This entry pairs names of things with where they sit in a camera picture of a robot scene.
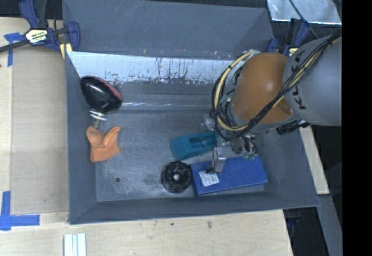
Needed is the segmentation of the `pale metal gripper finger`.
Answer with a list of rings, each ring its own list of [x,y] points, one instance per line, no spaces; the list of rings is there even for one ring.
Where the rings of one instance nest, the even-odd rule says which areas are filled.
[[[216,173],[222,173],[226,160],[227,157],[224,150],[222,148],[215,147],[213,150],[213,171]]]
[[[215,131],[215,121],[209,115],[204,115],[200,125],[201,132]]]

